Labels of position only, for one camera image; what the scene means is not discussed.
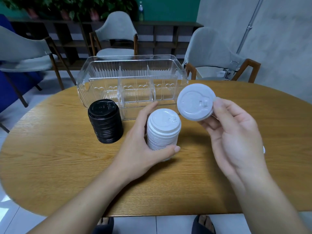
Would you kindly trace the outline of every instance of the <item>person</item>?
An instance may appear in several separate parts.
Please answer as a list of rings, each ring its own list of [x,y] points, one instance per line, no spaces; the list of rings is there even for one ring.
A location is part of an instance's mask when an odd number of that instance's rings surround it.
[[[97,230],[95,226],[113,198],[153,165],[180,150],[179,146],[170,145],[152,151],[146,145],[145,122],[156,106],[157,102],[151,103],[139,112],[111,165],[29,233],[110,234],[111,223],[106,230]],[[269,174],[262,138],[254,118],[226,99],[216,98],[213,110],[216,117],[211,116],[199,123],[210,135],[216,162],[232,185],[250,231],[260,234],[310,233]],[[193,225],[193,234],[214,233],[207,216],[198,216],[195,222],[200,226]]]

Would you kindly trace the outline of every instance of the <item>clear plastic organizer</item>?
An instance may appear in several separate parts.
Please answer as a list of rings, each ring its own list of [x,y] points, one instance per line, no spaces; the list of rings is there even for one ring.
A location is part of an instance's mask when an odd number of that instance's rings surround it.
[[[111,99],[122,120],[132,120],[151,101],[178,113],[177,97],[188,85],[185,69],[173,55],[89,57],[78,74],[77,88],[88,108]]]

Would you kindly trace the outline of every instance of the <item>stack of black lids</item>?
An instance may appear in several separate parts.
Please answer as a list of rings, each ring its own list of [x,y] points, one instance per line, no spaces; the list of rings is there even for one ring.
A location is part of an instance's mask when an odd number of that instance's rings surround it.
[[[123,135],[123,127],[117,104],[110,99],[93,102],[88,116],[96,137],[101,143],[114,143]]]

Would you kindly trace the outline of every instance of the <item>oval table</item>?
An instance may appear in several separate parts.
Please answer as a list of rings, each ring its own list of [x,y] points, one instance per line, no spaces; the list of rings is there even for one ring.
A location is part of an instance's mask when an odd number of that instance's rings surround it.
[[[256,119],[271,175],[297,210],[312,210],[312,105],[257,84],[196,83],[210,86]],[[209,136],[198,123],[181,121],[181,151],[123,189],[107,215],[241,212],[215,162]],[[124,122],[124,134],[134,122]],[[100,143],[76,87],[69,88],[31,109],[9,133],[0,155],[1,183],[21,207],[47,216],[111,163],[123,139]]]

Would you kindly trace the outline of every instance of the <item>coffee cup lid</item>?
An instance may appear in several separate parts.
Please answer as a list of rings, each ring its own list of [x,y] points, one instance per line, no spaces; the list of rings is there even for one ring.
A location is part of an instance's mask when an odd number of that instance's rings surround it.
[[[109,118],[111,117],[118,106],[111,99],[100,99],[93,102],[89,107],[89,113],[95,118]]]
[[[171,109],[160,108],[152,112],[148,123],[154,132],[170,134],[180,131],[181,120],[179,115]]]
[[[191,121],[201,121],[213,113],[215,93],[206,85],[191,84],[186,86],[177,98],[180,114]]]

